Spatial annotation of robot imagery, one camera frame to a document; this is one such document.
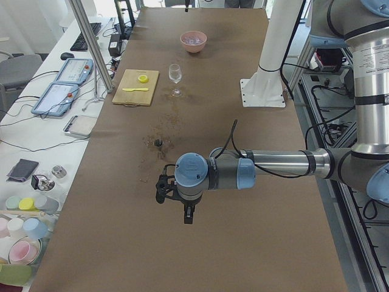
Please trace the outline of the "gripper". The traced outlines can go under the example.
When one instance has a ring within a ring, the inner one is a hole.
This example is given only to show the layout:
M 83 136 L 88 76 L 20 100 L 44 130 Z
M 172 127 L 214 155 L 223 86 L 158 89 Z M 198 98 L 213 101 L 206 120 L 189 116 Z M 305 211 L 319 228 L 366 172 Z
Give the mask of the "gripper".
M 195 205 L 199 203 L 199 200 L 193 200 L 193 201 L 183 200 L 182 203 L 184 205 L 184 223 L 192 224 L 194 212 L 195 212 Z

